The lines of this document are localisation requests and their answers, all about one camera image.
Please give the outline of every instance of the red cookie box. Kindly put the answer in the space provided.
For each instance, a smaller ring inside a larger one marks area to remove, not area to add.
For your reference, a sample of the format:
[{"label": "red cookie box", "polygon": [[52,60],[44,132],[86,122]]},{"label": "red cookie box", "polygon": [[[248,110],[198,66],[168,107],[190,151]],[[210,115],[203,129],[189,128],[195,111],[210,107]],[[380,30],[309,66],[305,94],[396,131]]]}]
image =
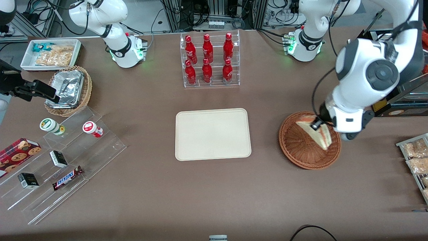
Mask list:
[{"label": "red cookie box", "polygon": [[0,178],[41,150],[37,142],[20,138],[0,151]]}]

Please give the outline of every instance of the clear acrylic display rack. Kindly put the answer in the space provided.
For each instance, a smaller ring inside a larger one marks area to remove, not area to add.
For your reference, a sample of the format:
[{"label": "clear acrylic display rack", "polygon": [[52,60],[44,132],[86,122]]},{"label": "clear acrylic display rack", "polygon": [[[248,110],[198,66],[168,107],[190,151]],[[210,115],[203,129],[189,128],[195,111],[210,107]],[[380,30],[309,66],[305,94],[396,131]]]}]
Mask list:
[{"label": "clear acrylic display rack", "polygon": [[[96,138],[82,131],[86,121],[93,121],[104,131]],[[63,201],[88,182],[97,172],[119,155],[126,146],[101,120],[101,116],[85,107],[61,123],[65,132],[56,136],[46,134],[38,143],[42,151],[33,159],[15,168],[0,179],[1,206],[21,211],[28,224],[37,224]],[[67,160],[66,168],[54,166],[49,153],[61,151]],[[54,191],[53,183],[81,166],[84,173]],[[33,173],[39,183],[34,190],[24,189],[18,180],[22,172]]]},{"label": "clear acrylic display rack", "polygon": [[[224,66],[224,59],[223,59],[223,45],[224,41],[226,40],[226,33],[232,34],[232,42],[233,42],[233,58],[231,62],[231,66],[233,68],[232,72],[232,81],[230,84],[224,84],[223,83],[223,66]],[[203,33],[182,33],[180,36],[180,53],[181,53],[181,66],[183,69],[183,80],[184,80],[184,87],[213,87],[213,86],[235,86],[239,85],[240,80],[240,37],[239,37],[239,31],[213,31],[209,32],[210,34],[210,40],[213,44],[214,49],[214,61],[211,63],[211,67],[213,69],[213,79],[210,84],[207,84],[203,80],[203,74],[202,74],[202,60],[204,59],[204,54],[202,51],[202,46],[204,44],[204,37]],[[184,40],[184,37],[190,35],[192,37],[192,42],[196,47],[196,56],[198,57],[197,64],[193,65],[193,68],[195,68],[196,71],[196,85],[190,85],[186,78],[186,72],[184,69],[186,68],[184,62],[187,59],[186,56],[186,41]]]}]

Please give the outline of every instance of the wicker basket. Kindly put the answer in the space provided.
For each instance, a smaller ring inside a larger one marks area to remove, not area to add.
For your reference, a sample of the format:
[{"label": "wicker basket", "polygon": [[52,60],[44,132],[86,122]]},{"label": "wicker basket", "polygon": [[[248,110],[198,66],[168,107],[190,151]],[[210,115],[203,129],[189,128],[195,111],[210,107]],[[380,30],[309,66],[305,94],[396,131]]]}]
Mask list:
[{"label": "wicker basket", "polygon": [[323,150],[296,121],[305,115],[314,115],[313,112],[301,111],[288,116],[279,129],[279,144],[284,154],[299,167],[318,170],[329,167],[340,154],[342,147],[340,135],[328,127],[331,135],[331,145]]},{"label": "wicker basket", "polygon": [[[79,70],[85,75],[85,79],[83,81],[83,87],[82,87],[82,94],[80,95],[79,106],[74,109],[54,109],[54,108],[48,107],[45,104],[45,108],[49,111],[49,113],[54,115],[60,115],[62,117],[69,117],[79,109],[88,105],[89,99],[91,98],[91,91],[92,91],[91,77],[89,76],[88,72],[80,66],[73,66],[66,69],[62,69],[60,70],[60,72],[72,71],[72,70]],[[49,81],[49,85],[52,85],[53,80],[54,80],[54,77],[52,76],[51,80]]]}]

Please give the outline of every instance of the table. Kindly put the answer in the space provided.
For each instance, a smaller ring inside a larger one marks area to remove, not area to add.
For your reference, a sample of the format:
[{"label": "table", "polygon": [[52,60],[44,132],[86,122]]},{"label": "table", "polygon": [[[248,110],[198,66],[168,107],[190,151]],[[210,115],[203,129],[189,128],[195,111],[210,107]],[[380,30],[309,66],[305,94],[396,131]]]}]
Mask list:
[{"label": "table", "polygon": [[[334,28],[336,48],[360,29]],[[301,169],[282,153],[278,129],[291,113],[311,109],[315,83],[335,63],[331,47],[300,63],[260,33],[240,33],[241,86],[197,90],[183,87],[179,34],[156,35],[147,61],[131,69],[111,60],[102,39],[80,39],[79,65],[93,81],[89,106],[129,147],[35,226],[0,208],[0,235],[9,235],[0,240],[203,241],[213,234],[288,240],[304,224],[322,226],[338,240],[426,240],[428,214],[410,212],[424,201],[395,143],[428,132],[428,117],[376,118],[357,139],[343,142],[331,167]],[[52,73],[22,75],[47,81]],[[336,84],[329,76],[316,102]],[[177,161],[175,115],[221,108],[248,111],[251,156]],[[42,99],[13,98],[0,146],[41,138],[45,117],[52,115]],[[330,240],[318,230],[295,240],[304,238]]]}]

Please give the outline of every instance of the red bottle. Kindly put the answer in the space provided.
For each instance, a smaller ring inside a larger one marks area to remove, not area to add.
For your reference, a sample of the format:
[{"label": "red bottle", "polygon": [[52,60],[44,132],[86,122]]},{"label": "red bottle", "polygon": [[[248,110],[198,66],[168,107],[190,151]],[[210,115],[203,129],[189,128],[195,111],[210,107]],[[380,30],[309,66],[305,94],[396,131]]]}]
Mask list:
[{"label": "red bottle", "polygon": [[202,73],[204,74],[204,82],[209,84],[213,78],[213,69],[207,58],[204,59],[204,66],[202,66]]},{"label": "red bottle", "polygon": [[204,34],[204,45],[202,46],[204,51],[204,58],[207,58],[210,63],[214,61],[213,44],[210,41],[210,35]]},{"label": "red bottle", "polygon": [[195,45],[192,43],[192,38],[189,35],[187,35],[185,39],[186,39],[187,59],[189,59],[192,62],[192,64],[196,64],[198,62],[198,57],[196,57],[196,48],[195,48]]},{"label": "red bottle", "polygon": [[226,59],[233,57],[233,42],[232,42],[232,34],[226,33],[226,41],[223,45],[223,59],[226,61]]},{"label": "red bottle", "polygon": [[223,66],[223,83],[224,84],[230,84],[230,82],[232,82],[232,71],[233,71],[233,68],[230,65],[230,59],[226,59],[224,61],[224,66]]},{"label": "red bottle", "polygon": [[196,85],[196,72],[192,66],[190,60],[186,60],[185,62],[186,68],[184,71],[186,72],[186,78],[190,85]]}]

